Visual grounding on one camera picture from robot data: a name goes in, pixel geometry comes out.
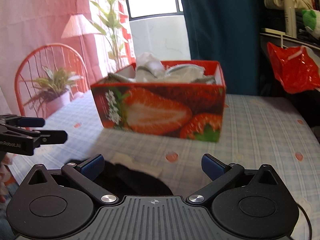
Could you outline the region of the person left hand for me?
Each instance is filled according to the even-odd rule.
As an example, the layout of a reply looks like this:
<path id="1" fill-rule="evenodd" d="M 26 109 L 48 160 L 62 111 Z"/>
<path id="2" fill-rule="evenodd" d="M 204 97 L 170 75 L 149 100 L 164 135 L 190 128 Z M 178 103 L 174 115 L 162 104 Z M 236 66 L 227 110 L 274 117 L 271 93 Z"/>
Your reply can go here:
<path id="1" fill-rule="evenodd" d="M 1 161 L 1 203 L 5 203 L 5 196 L 8 194 L 7 185 L 13 178 L 8 166 L 12 164 L 15 156 L 16 154 L 7 153 Z"/>

